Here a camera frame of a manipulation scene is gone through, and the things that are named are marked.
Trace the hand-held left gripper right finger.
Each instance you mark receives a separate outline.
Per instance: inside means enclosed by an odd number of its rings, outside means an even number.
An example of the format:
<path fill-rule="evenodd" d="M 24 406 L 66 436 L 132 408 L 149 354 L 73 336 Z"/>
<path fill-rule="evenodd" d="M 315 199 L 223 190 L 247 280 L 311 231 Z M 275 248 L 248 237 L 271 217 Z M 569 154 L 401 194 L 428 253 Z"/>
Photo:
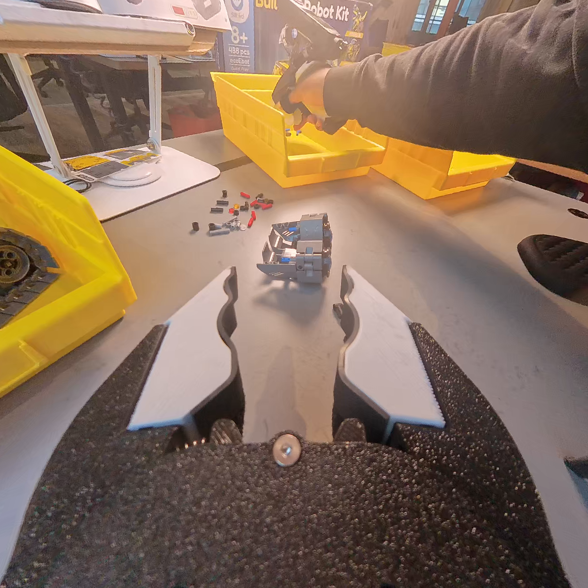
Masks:
<path fill-rule="evenodd" d="M 342 267 L 344 341 L 337 360 L 332 427 L 355 419 L 371 443 L 394 427 L 446 427 L 437 388 L 416 340 L 416 324 L 350 266 Z"/>

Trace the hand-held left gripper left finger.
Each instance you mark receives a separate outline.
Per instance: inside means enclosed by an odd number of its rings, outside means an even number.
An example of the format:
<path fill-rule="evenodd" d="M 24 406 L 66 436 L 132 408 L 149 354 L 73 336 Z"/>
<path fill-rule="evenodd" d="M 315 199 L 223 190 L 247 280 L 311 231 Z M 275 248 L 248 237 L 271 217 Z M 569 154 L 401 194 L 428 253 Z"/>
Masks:
<path fill-rule="evenodd" d="M 236 267 L 224 269 L 162 325 L 128 431 L 179 427 L 188 443 L 209 440 L 215 422 L 243 434 L 245 393 L 232 341 Z"/>

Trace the grey toy brick wing assembly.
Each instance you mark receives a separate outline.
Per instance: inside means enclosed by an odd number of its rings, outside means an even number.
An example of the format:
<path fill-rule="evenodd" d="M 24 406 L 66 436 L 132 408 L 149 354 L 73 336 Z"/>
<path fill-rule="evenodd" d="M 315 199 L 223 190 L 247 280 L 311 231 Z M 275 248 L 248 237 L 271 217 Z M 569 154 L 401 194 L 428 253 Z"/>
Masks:
<path fill-rule="evenodd" d="M 272 279 L 320 284 L 330 274 L 332 250 L 318 251 L 309 245 L 298 251 L 295 247 L 272 247 L 266 243 L 262 262 L 256 267 Z"/>

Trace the yellow open-front storage bin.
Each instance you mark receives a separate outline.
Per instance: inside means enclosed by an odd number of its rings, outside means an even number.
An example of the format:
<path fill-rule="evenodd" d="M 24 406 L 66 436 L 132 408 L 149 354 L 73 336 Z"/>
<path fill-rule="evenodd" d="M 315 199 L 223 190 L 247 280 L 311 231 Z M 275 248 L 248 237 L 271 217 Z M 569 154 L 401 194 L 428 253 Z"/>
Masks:
<path fill-rule="evenodd" d="M 382 163 L 385 148 L 343 127 L 334 135 L 306 125 L 285 136 L 286 114 L 275 107 L 278 75 L 212 72 L 224 136 L 280 187 L 362 176 Z"/>

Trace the grey toy brick engine assembly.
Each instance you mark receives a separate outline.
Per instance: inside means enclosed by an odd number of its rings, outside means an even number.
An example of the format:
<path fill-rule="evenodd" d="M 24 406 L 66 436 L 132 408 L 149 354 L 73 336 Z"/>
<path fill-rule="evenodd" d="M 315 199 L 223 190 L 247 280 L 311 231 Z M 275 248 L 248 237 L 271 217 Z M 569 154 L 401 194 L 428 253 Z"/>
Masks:
<path fill-rule="evenodd" d="M 326 213 L 302 215 L 299 220 L 272 225 L 268 237 L 273 250 L 293 249 L 305 253 L 311 247 L 313 253 L 330 252 L 333 234 Z"/>

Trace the yellow ribbed storage bin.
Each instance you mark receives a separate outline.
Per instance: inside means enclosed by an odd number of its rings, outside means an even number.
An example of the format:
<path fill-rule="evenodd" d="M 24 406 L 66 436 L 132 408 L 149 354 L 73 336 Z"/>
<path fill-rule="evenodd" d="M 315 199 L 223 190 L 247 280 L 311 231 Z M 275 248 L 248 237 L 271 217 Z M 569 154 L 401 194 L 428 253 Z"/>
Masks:
<path fill-rule="evenodd" d="M 516 160 L 415 145 L 379 135 L 349 121 L 348 130 L 385 148 L 381 164 L 372 168 L 424 200 L 484 187 L 507 176 Z"/>

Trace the person's right forearm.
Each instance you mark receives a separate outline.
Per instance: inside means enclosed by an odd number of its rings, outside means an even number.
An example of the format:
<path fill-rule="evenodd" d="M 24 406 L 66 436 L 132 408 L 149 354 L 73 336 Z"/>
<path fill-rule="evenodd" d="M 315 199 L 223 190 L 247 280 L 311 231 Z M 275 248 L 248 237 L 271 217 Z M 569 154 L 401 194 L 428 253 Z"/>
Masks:
<path fill-rule="evenodd" d="M 587 1 L 540 1 L 331 70 L 328 116 L 445 150 L 587 172 Z"/>

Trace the grey desk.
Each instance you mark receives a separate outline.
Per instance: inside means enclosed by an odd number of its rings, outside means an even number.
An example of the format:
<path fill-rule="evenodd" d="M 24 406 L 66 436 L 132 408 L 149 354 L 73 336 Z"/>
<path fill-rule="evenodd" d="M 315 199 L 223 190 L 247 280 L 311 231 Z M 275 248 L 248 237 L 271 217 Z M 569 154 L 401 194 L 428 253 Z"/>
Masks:
<path fill-rule="evenodd" d="M 564 464 L 587 456 L 587 307 L 545 290 L 517 246 L 535 234 L 587 241 L 587 210 L 562 196 L 498 179 L 423 201 L 376 172 L 281 189 L 216 131 L 168 146 L 214 164 L 218 179 L 102 227 L 137 301 L 125 317 L 1 399 L 1 577 L 52 452 L 92 393 L 157 324 L 234 266 L 233 341 L 245 391 L 244 441 L 290 430 L 332 439 L 343 331 L 342 266 L 350 266 L 440 343 L 501 417 L 545 506 L 574 587 L 587 587 L 587 504 Z M 209 209 L 241 190 L 275 199 L 247 231 L 209 236 Z M 326 213 L 332 268 L 322 283 L 266 276 L 256 264 L 272 225 Z"/>

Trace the person's right hand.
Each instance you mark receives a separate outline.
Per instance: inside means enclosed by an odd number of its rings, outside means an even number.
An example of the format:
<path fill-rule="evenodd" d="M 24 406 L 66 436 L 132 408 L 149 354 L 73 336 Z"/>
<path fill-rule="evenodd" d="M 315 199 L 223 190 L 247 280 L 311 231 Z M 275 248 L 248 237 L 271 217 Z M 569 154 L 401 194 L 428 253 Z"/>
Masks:
<path fill-rule="evenodd" d="M 307 122 L 313 124 L 315 128 L 323 130 L 324 121 L 327 118 L 323 92 L 327 74 L 331 68 L 321 68 L 313 73 L 306 75 L 301 81 L 298 81 L 289 94 L 291 104 L 303 104 L 309 111 L 309 115 L 302 115 L 298 123 L 294 123 L 293 128 L 301 130 Z"/>

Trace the blue robot kit box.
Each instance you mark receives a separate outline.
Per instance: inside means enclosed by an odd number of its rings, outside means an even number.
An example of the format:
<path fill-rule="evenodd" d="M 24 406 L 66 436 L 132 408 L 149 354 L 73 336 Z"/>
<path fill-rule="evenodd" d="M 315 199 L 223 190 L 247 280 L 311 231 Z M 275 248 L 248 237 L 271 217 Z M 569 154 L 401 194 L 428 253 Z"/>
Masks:
<path fill-rule="evenodd" d="M 286 25 L 280 13 L 282 1 L 226 1 L 231 28 L 223 33 L 221 65 L 231 73 L 279 73 L 289 55 L 281 43 Z M 364 45 L 369 45 L 369 1 L 301 1 L 324 19 L 346 42 L 335 64 L 357 62 Z"/>

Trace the red storage crate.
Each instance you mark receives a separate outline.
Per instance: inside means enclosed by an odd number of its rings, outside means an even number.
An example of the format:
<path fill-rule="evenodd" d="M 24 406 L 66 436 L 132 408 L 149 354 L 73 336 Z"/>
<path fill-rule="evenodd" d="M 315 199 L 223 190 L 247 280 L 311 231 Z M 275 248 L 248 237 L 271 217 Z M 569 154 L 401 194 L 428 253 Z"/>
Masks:
<path fill-rule="evenodd" d="M 202 104 L 178 105 L 168 109 L 167 114 L 175 138 L 222 128 L 221 116 L 217 107 Z"/>

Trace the pile of small brick parts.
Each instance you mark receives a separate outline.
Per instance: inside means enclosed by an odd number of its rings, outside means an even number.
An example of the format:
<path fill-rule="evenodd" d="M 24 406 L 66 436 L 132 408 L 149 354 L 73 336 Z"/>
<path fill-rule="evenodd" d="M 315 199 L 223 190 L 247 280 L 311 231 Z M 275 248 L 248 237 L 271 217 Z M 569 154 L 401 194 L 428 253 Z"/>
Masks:
<path fill-rule="evenodd" d="M 252 192 L 240 191 L 230 194 L 222 190 L 221 198 L 209 209 L 215 217 L 207 226 L 199 222 L 192 223 L 192 233 L 205 231 L 209 236 L 222 236 L 232 232 L 244 232 L 253 227 L 259 214 L 270 210 L 275 199 L 263 192 L 254 195 Z"/>

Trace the yellow storage bin with ledge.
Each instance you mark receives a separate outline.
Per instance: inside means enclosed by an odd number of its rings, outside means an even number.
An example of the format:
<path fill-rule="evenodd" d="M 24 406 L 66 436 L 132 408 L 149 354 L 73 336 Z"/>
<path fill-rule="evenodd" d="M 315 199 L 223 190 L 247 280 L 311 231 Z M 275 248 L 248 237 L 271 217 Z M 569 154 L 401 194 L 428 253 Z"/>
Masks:
<path fill-rule="evenodd" d="M 84 195 L 1 148 L 1 228 L 45 245 L 59 278 L 1 328 L 1 396 L 120 320 L 136 300 Z"/>

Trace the blue-grey fabric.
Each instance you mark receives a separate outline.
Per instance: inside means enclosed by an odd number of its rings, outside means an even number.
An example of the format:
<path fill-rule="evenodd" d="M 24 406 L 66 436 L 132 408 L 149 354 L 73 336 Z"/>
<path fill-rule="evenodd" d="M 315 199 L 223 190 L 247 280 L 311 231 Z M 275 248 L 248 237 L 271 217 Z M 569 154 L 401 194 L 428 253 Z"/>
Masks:
<path fill-rule="evenodd" d="M 583 458 L 566 458 L 564 459 L 569 472 L 573 473 L 578 481 L 581 481 L 587 487 L 587 456 Z"/>

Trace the white wooden book stand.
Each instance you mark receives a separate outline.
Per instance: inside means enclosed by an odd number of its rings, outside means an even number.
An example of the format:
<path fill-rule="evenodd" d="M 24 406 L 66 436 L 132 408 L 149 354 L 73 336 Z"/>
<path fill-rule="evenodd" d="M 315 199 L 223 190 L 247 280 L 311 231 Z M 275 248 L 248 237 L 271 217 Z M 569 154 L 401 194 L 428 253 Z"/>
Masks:
<path fill-rule="evenodd" d="M 51 165 L 62 180 L 70 180 L 74 174 L 61 159 L 26 55 L 146 55 L 150 114 L 147 147 L 160 155 L 161 57 L 203 55 L 214 46 L 218 32 L 221 29 L 188 21 L 64 11 L 26 1 L 1 1 L 1 52 L 9 59 Z"/>

